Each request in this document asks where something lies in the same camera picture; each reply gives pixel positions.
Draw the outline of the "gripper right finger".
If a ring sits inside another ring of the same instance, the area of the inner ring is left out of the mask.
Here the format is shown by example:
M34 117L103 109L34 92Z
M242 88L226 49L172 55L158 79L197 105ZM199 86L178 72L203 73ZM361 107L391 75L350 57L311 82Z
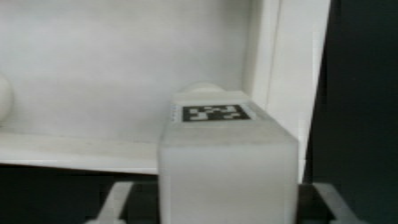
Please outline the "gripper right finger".
M363 224L329 183L299 185L297 224Z

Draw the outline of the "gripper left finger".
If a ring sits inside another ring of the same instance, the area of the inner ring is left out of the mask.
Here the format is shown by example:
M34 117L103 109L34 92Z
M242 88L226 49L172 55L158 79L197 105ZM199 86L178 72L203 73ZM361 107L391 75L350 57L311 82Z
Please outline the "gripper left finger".
M114 183L98 215L87 224L160 224L158 187L153 181Z

